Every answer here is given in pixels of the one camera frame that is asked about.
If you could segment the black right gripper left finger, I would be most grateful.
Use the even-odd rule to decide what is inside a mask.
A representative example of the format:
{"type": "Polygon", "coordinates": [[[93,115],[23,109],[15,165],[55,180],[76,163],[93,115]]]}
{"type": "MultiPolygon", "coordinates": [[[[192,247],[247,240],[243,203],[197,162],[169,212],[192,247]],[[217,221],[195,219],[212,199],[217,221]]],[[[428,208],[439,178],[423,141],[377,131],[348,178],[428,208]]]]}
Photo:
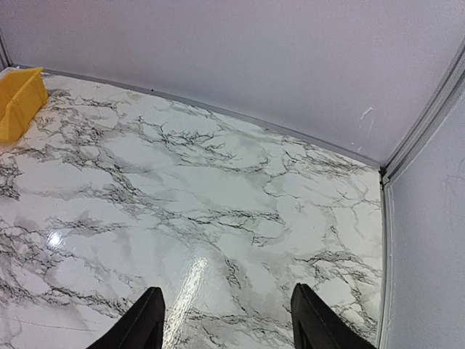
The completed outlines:
{"type": "Polygon", "coordinates": [[[160,287],[149,287],[125,314],[88,349],[161,349],[165,302],[160,287]]]}

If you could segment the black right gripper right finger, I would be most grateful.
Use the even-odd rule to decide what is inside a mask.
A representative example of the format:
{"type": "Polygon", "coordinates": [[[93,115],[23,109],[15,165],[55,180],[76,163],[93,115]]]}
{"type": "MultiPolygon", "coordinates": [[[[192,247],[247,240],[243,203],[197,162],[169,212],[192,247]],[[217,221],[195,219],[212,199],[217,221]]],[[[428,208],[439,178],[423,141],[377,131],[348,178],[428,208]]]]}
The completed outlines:
{"type": "Polygon", "coordinates": [[[297,284],[291,297],[295,348],[350,349],[374,346],[352,331],[306,284],[297,284]]]}

